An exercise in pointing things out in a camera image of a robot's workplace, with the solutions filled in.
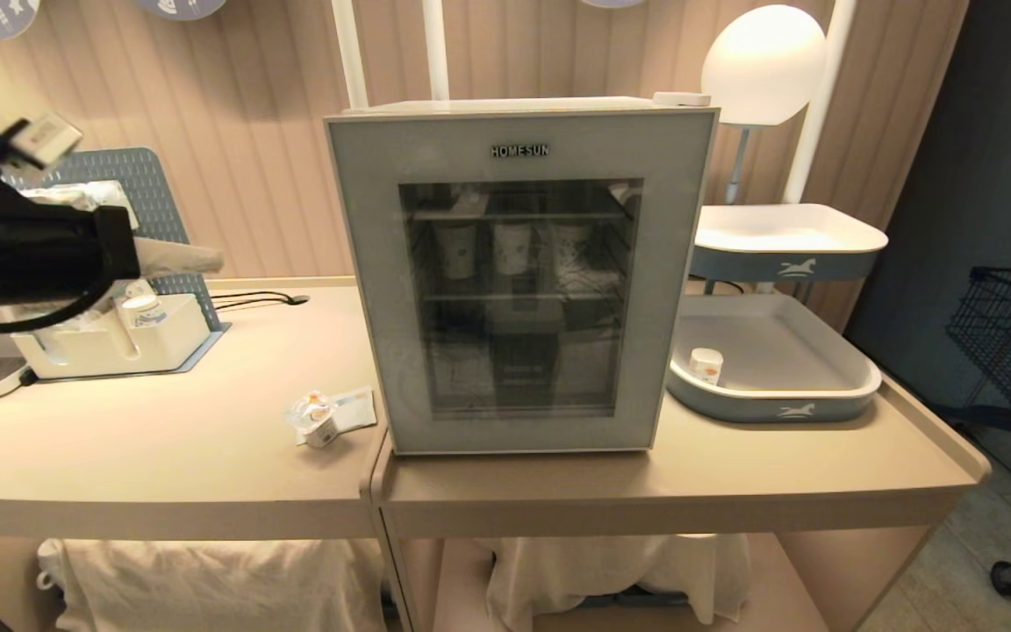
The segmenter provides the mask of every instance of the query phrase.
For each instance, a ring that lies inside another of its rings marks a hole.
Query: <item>blue pegboard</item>
[[[36,187],[53,187],[54,184],[94,183],[96,180],[117,180],[127,193],[135,215],[140,219],[137,237],[152,240],[190,243],[186,236],[182,216],[177,212],[177,204],[166,184],[166,175],[158,155],[146,148],[125,150],[100,150],[77,152],[66,157],[56,170],[49,173]],[[15,177],[8,177],[8,183],[18,188],[35,188],[32,183],[23,183]],[[172,293],[192,293],[201,304],[201,312],[209,331],[221,331],[220,319],[209,299],[209,289],[201,275],[173,275],[153,279],[151,285],[160,295]]]

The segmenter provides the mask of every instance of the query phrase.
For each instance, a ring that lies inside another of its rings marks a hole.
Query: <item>white cloth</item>
[[[635,583],[684,593],[697,619],[739,621],[750,585],[744,535],[504,537],[480,540],[497,559],[486,609],[497,632],[530,632],[533,617],[576,608]]]
[[[374,540],[45,540],[70,632],[384,632]]]

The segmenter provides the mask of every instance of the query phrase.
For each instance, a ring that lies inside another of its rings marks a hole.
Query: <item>cart wheel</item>
[[[990,581],[999,596],[1011,597],[1011,563],[997,562],[990,569]]]

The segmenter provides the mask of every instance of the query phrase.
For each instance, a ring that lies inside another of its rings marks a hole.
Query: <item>horse logo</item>
[[[817,409],[817,403],[807,403],[802,405],[801,409],[791,409],[790,405],[783,405],[782,413],[777,416],[779,420],[806,420],[814,416],[814,409]]]
[[[778,276],[810,276],[814,274],[814,266],[817,264],[817,259],[807,259],[803,263],[784,261],[779,263],[783,269],[779,269]]]

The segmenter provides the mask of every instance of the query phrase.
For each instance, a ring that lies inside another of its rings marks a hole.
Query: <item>mini fridge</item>
[[[397,453],[653,445],[717,118],[606,96],[326,119]]]

